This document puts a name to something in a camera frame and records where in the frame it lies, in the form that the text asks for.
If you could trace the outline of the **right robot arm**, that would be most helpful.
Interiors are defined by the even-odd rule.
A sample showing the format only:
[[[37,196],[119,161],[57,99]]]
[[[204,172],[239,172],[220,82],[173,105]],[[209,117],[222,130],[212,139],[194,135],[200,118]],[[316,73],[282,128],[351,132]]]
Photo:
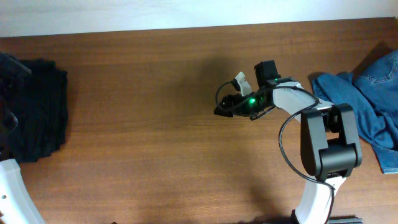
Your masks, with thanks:
[[[258,90],[254,91],[245,74],[239,72],[228,82],[236,94],[217,96],[214,114],[254,121],[278,108],[290,115],[278,133],[279,149],[287,165],[305,179],[305,187],[290,217],[275,222],[362,223],[356,216],[331,215],[338,189],[363,161],[352,106],[322,100],[292,77],[281,77],[273,60],[258,63],[254,72]],[[284,129],[293,119],[300,123],[300,158],[305,172],[294,167],[283,146]]]

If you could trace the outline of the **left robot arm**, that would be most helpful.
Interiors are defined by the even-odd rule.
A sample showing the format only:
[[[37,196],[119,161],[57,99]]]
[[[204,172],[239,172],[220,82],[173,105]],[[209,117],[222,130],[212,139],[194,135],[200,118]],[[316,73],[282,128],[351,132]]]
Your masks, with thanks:
[[[31,71],[13,56],[1,53],[1,223],[44,223],[22,178],[21,168],[11,156],[7,139],[18,119],[9,109]]]

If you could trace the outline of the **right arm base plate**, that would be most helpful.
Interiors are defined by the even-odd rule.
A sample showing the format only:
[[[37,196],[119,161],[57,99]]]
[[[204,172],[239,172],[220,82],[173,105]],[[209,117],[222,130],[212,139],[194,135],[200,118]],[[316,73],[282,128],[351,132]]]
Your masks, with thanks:
[[[331,218],[328,224],[363,224],[363,219],[358,217],[351,218]]]

